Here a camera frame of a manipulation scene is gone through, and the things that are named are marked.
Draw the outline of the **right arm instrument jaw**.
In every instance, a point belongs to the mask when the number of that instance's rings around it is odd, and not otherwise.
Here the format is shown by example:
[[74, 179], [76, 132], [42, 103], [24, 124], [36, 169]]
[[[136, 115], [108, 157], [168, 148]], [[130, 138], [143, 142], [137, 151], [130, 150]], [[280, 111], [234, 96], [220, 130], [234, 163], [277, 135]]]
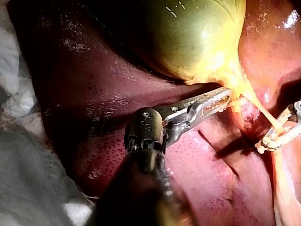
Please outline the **right arm instrument jaw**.
[[293, 111], [286, 108], [277, 118], [270, 113], [268, 114], [268, 120], [271, 123], [269, 132], [288, 132], [294, 126], [294, 122], [290, 120], [293, 116]]
[[301, 134], [301, 124], [295, 123], [293, 128], [288, 132], [278, 135], [276, 132], [267, 132], [267, 134], [261, 139], [260, 150], [261, 151], [276, 151], [282, 146], [290, 143]]

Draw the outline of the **left arm instrument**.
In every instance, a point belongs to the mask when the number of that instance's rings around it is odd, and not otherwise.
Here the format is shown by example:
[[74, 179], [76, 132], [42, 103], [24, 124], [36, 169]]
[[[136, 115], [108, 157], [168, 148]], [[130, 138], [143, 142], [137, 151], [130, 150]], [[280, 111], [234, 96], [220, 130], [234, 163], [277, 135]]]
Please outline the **left arm instrument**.
[[165, 153], [165, 148], [176, 143], [183, 133], [200, 122], [199, 103], [143, 107], [138, 109], [125, 129], [127, 153], [146, 148]]

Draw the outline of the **right arm instrument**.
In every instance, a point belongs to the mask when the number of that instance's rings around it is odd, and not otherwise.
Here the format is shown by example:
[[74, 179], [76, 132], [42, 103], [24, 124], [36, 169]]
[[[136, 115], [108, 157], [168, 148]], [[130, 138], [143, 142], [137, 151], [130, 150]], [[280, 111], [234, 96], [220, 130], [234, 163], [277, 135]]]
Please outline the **right arm instrument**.
[[301, 101], [296, 101], [293, 104], [288, 106], [290, 110], [290, 117], [288, 118], [290, 121], [300, 123], [301, 122]]

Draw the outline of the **left arm instrument jaw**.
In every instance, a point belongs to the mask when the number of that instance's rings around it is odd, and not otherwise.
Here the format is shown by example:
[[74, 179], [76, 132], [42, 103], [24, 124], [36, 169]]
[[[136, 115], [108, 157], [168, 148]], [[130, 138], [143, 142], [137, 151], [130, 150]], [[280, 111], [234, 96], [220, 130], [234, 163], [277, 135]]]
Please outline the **left arm instrument jaw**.
[[200, 104], [204, 106], [224, 106], [229, 102], [231, 95], [232, 89], [221, 87], [194, 97], [189, 102], [189, 106], [193, 104]]
[[228, 103], [224, 106], [204, 106], [195, 104], [195, 124], [198, 125], [209, 116], [223, 111], [227, 107]]

